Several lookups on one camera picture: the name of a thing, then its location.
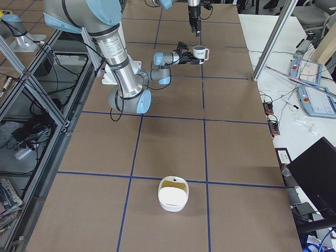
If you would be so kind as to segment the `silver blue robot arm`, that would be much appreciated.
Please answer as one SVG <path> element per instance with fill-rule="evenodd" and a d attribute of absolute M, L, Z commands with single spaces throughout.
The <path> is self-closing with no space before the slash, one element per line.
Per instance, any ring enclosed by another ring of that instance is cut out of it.
<path fill-rule="evenodd" d="M 173 7 L 181 7 L 185 14 L 191 32 L 199 37 L 202 32 L 201 1 L 144 1 L 145 5 L 152 8 L 163 8 L 168 11 Z"/>
<path fill-rule="evenodd" d="M 180 42 L 173 52 L 154 54 L 155 69 L 133 71 L 130 56 L 119 34 L 122 9 L 119 1 L 45 1 L 45 23 L 54 29 L 79 34 L 85 28 L 97 41 L 116 86 L 109 93 L 108 103 L 122 113 L 146 113 L 151 105 L 151 92 L 145 88 L 150 81 L 161 85 L 171 83 L 171 65 L 201 65 L 207 57 L 190 52 Z"/>

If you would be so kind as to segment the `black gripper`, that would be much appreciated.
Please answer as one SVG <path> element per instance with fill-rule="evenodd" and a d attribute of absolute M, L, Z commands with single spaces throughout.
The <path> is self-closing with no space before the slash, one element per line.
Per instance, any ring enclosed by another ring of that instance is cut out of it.
<path fill-rule="evenodd" d="M 188 5 L 188 16 L 189 16 L 189 23 L 191 26 L 192 33 L 195 36 L 200 36 L 201 29 L 202 29 L 202 22 L 200 19 L 200 4 L 193 4 Z"/>
<path fill-rule="evenodd" d="M 189 47 L 185 42 L 179 41 L 176 48 L 176 53 L 178 54 L 177 64 L 186 64 L 190 62 L 191 53 L 189 52 Z M 202 65 L 204 60 L 202 59 L 193 59 L 191 61 L 192 65 Z"/>

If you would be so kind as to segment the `third robot base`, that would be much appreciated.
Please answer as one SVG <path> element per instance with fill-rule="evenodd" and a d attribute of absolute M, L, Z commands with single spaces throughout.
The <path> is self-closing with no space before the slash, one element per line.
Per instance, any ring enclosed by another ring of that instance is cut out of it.
<path fill-rule="evenodd" d="M 29 53 L 35 52 L 38 45 L 34 42 L 36 35 L 32 35 L 23 25 L 21 19 L 15 14 L 5 14 L 1 17 L 1 21 L 9 28 L 14 37 L 10 48 L 14 52 Z"/>

